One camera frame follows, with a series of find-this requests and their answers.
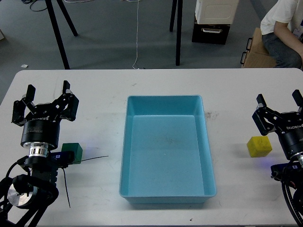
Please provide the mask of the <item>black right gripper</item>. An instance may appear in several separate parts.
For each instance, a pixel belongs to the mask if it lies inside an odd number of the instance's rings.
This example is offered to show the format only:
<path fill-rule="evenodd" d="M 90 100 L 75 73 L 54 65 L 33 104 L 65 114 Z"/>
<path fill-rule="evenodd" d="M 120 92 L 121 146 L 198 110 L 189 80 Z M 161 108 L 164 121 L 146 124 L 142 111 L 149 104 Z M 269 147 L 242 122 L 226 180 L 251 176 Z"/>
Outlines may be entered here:
<path fill-rule="evenodd" d="M 262 136 L 276 131 L 287 160 L 296 159 L 303 152 L 303 96 L 296 89 L 292 97 L 298 111 L 279 114 L 268 108 L 263 95 L 258 94 L 258 106 L 252 115 Z"/>

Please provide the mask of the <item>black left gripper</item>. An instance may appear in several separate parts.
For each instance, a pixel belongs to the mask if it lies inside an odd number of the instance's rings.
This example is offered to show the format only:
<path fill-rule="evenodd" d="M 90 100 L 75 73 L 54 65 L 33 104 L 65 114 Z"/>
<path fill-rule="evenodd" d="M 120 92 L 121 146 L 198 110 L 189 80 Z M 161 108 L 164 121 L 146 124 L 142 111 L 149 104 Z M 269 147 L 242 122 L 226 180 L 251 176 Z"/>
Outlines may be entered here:
<path fill-rule="evenodd" d="M 78 98 L 71 92 L 70 83 L 63 81 L 62 94 L 52 103 L 34 105 L 36 88 L 28 85 L 26 94 L 13 104 L 12 123 L 24 125 L 21 146 L 31 143 L 48 144 L 56 149 L 59 142 L 60 121 L 74 121 L 79 105 Z"/>

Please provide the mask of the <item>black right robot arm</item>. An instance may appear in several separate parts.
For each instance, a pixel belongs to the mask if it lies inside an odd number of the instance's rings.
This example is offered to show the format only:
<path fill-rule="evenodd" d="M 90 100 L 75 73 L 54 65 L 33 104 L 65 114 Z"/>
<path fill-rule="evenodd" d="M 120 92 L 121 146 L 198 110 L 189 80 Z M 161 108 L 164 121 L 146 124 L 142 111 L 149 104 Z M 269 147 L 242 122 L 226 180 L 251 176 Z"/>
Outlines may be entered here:
<path fill-rule="evenodd" d="M 299 107 L 296 112 L 279 113 L 267 107 L 262 94 L 252 118 L 261 135 L 277 134 L 286 159 L 271 166 L 271 178 L 279 181 L 287 207 L 299 227 L 303 225 L 303 96 L 297 89 L 292 97 Z"/>

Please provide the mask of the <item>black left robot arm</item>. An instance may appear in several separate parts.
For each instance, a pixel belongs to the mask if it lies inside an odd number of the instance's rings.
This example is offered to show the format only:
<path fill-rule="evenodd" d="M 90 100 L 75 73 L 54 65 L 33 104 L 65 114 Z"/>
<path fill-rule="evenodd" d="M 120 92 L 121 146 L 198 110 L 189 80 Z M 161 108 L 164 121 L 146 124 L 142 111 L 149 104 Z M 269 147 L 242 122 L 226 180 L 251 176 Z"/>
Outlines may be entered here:
<path fill-rule="evenodd" d="M 79 164 L 79 143 L 58 147 L 60 122 L 74 121 L 79 105 L 68 81 L 62 94 L 51 103 L 33 104 L 36 89 L 28 85 L 27 93 L 13 105 L 12 123 L 23 127 L 20 145 L 29 154 L 17 160 L 0 182 L 0 225 L 2 227 L 35 227 L 44 212 L 59 195 L 56 187 L 59 169 Z"/>

